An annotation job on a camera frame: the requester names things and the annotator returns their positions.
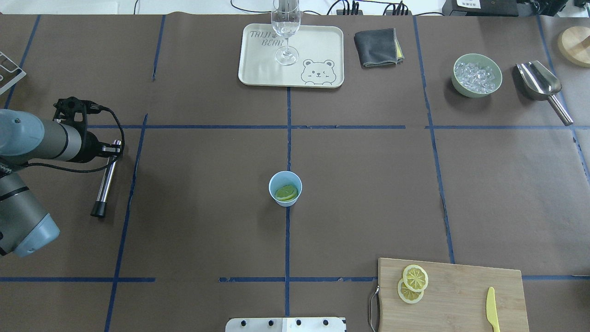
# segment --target glass base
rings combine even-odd
[[[289,46],[288,49],[286,46],[283,46],[277,50],[274,58],[283,66],[290,66],[297,62],[297,59],[299,58],[299,52],[297,52],[293,46]]]

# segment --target metal scoop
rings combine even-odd
[[[565,110],[555,94],[561,91],[561,82],[551,71],[538,61],[516,64],[522,79],[525,81],[526,90],[534,100],[547,100],[564,125],[573,124],[572,117]]]

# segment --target ice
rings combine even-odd
[[[479,63],[455,64],[457,80],[467,90],[476,93],[491,93],[496,89],[493,80],[496,78],[491,67],[482,67]]]

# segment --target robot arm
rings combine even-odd
[[[34,165],[29,164],[29,160],[88,162],[94,157],[110,157],[112,164],[122,154],[124,143],[121,146],[105,144],[87,131],[87,114],[99,113],[107,108],[74,97],[60,99],[54,106],[53,121],[39,119],[26,112],[0,109],[2,256],[13,251],[18,256],[27,256],[53,241],[60,233],[49,213],[16,174]],[[81,121],[75,121],[78,113],[82,114]]]

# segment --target black box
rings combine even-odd
[[[480,3],[481,8],[473,6]],[[442,6],[446,16],[518,16],[516,0],[447,0]]]

